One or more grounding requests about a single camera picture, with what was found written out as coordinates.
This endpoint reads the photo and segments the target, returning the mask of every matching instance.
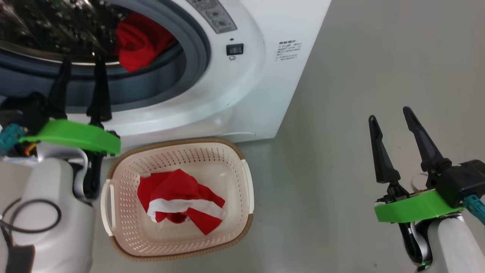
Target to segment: teal connector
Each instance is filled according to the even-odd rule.
[[[0,133],[0,156],[7,155],[24,135],[24,131],[17,124],[10,124],[4,128]]]
[[[485,225],[485,205],[478,196],[473,194],[465,198],[464,207]]]

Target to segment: white stripe on cloth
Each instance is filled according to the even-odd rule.
[[[153,222],[157,222],[155,218],[155,212],[157,211],[165,213],[177,213],[187,211],[189,207],[221,220],[226,216],[226,212],[216,205],[216,203],[204,199],[154,199],[150,201],[150,204],[148,204],[147,214],[152,218]]]

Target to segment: green plastic part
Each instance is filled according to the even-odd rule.
[[[379,222],[408,223],[436,218],[462,209],[463,207],[449,207],[433,189],[401,201],[377,205],[374,211]]]
[[[121,140],[103,129],[66,119],[49,120],[36,136],[25,136],[20,142],[44,141],[92,152],[119,154]]]

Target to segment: instruction label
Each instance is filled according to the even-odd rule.
[[[296,59],[301,47],[302,43],[299,43],[297,40],[279,42],[275,61]]]

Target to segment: gray label sticker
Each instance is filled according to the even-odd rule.
[[[275,61],[286,61],[296,59],[298,52],[302,47],[302,43],[297,40],[281,41],[278,44],[278,50],[276,51]]]
[[[187,2],[206,19],[217,34],[238,29],[218,0],[187,0]]]

